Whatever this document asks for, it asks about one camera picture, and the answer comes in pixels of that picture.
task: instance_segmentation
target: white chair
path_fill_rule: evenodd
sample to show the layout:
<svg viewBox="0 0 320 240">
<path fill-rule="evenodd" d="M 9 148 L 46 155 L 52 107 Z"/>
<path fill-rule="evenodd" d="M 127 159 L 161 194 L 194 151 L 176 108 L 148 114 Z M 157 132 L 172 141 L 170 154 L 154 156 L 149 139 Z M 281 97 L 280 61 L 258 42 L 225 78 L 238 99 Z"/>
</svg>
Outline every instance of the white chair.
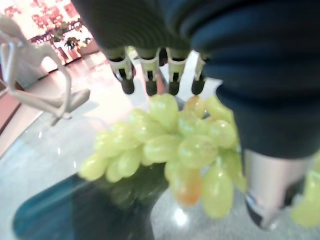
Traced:
<svg viewBox="0 0 320 240">
<path fill-rule="evenodd" d="M 71 76 L 49 44 L 33 45 L 11 18 L 1 14 L 0 38 L 4 40 L 0 46 L 0 64 L 8 92 L 23 104 L 51 113 L 53 115 L 51 125 L 55 125 L 61 118 L 70 119 L 70 113 L 89 99 L 90 90 L 88 89 L 80 90 L 72 97 Z M 45 57 L 51 58 L 57 65 L 57 69 L 64 75 L 65 93 L 61 97 L 46 98 L 16 89 L 18 62 L 24 61 L 33 67 L 39 67 Z"/>
</svg>

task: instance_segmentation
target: metal object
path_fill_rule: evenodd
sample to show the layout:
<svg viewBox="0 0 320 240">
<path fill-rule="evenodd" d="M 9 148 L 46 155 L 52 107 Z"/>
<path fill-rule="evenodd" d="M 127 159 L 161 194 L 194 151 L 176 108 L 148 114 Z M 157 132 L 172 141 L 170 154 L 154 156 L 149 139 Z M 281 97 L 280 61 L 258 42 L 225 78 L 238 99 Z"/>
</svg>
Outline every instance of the metal object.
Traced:
<svg viewBox="0 0 320 240">
<path fill-rule="evenodd" d="M 116 79 L 121 83 L 122 89 L 126 94 L 132 94 L 135 91 L 134 77 L 136 70 L 128 55 L 118 56 L 115 59 L 108 60 L 112 72 Z"/>
<path fill-rule="evenodd" d="M 284 159 L 244 151 L 245 199 L 255 224 L 264 230 L 276 227 L 277 220 L 303 194 L 305 176 L 312 162 L 312 156 Z"/>
<path fill-rule="evenodd" d="M 199 55 L 196 61 L 195 74 L 191 87 L 191 91 L 194 95 L 200 94 L 204 89 L 206 78 L 202 73 L 202 69 L 204 68 L 205 64 L 206 62 L 204 60 L 204 57 L 202 55 Z"/>
<path fill-rule="evenodd" d="M 172 53 L 173 50 L 170 48 L 167 48 L 166 51 L 168 54 L 169 64 L 169 93 L 172 95 L 177 95 L 188 55 L 185 55 L 185 52 L 183 52 L 178 56 L 174 56 Z"/>
</svg>

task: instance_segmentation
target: grape bunch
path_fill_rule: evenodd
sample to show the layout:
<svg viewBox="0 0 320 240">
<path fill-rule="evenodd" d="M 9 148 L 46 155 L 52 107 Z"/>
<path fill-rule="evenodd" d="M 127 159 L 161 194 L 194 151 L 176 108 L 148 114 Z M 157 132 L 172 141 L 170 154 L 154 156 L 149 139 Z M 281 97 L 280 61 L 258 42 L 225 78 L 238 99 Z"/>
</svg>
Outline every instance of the grape bunch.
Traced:
<svg viewBox="0 0 320 240">
<path fill-rule="evenodd" d="M 209 117 L 203 119 L 206 111 Z M 172 95 L 154 95 L 149 112 L 134 109 L 127 122 L 99 132 L 94 149 L 95 154 L 81 165 L 80 177 L 95 181 L 105 176 L 116 183 L 134 176 L 141 165 L 165 164 L 164 177 L 174 198 L 184 206 L 201 199 L 204 212 L 213 219 L 229 214 L 234 188 L 246 191 L 233 113 L 215 96 L 191 97 L 179 111 Z M 320 178 L 313 171 L 292 219 L 305 227 L 319 225 L 320 216 L 314 211 L 320 210 L 318 197 Z"/>
</svg>

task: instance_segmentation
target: tiled floor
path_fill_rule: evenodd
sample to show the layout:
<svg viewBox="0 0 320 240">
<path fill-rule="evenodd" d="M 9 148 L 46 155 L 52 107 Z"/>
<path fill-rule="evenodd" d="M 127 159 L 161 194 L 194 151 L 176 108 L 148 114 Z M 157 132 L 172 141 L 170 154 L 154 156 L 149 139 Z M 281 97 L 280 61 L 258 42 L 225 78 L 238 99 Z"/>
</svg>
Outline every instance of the tiled floor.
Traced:
<svg viewBox="0 0 320 240">
<path fill-rule="evenodd" d="M 178 96 L 187 100 L 191 93 L 191 84 L 194 76 L 194 68 L 197 61 L 197 54 L 192 52 L 186 64 L 186 68 L 182 77 L 183 84 L 180 85 Z M 139 61 L 135 60 L 134 64 L 137 68 L 137 76 L 141 76 L 141 69 Z M 120 84 L 115 80 L 112 75 L 109 65 L 106 63 L 105 56 L 101 53 L 95 53 L 90 56 L 80 59 L 67 66 L 72 76 L 72 91 L 83 88 L 91 88 L 94 86 L 96 89 L 92 89 L 95 94 L 103 94 L 105 89 L 113 88 L 116 85 L 118 90 Z M 168 65 L 161 68 L 163 75 L 168 79 Z M 37 95 L 43 95 L 47 97 L 59 96 L 64 91 L 63 76 L 60 72 L 53 72 L 49 76 L 40 80 L 32 85 L 27 91 Z M 99 84 L 90 84 L 90 82 L 99 82 Z M 202 96 L 210 96 L 213 94 L 218 81 L 207 81 L 206 86 L 202 92 Z M 145 91 L 144 86 L 136 87 L 136 92 Z M 109 91 L 108 94 L 119 94 L 118 91 Z M 139 95 L 135 93 L 135 96 L 145 97 L 145 94 Z M 110 104 L 108 111 L 117 112 L 117 105 Z M 8 147 L 17 139 L 17 137 L 35 120 L 42 112 L 31 108 L 26 105 L 22 105 L 16 112 L 9 125 L 0 135 L 0 156 L 8 149 Z"/>
</svg>

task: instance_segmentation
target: glass table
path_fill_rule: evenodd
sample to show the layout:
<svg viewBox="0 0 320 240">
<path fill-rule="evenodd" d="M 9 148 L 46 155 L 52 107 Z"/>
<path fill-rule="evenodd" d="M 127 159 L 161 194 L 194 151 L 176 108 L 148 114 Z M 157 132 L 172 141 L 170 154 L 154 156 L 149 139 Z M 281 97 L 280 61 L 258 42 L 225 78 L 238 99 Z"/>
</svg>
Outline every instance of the glass table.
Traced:
<svg viewBox="0 0 320 240">
<path fill-rule="evenodd" d="M 79 178 L 76 172 L 93 153 L 97 132 L 125 119 L 133 108 L 148 108 L 141 69 L 136 67 L 134 94 L 123 94 L 115 79 L 106 79 L 108 68 L 94 71 L 83 78 L 90 99 L 71 120 L 51 127 L 50 116 L 42 114 L 5 152 L 0 159 L 1 239 L 319 239 L 319 228 L 303 229 L 287 218 L 272 232 L 259 230 L 239 192 L 230 215 L 220 221 L 208 218 L 199 203 L 181 207 L 168 189 L 162 164 L 141 167 L 115 184 L 103 177 L 94 182 Z M 188 68 L 185 74 L 182 100 L 191 96 L 193 74 Z M 202 95 L 211 95 L 218 84 L 207 82 Z"/>
</svg>

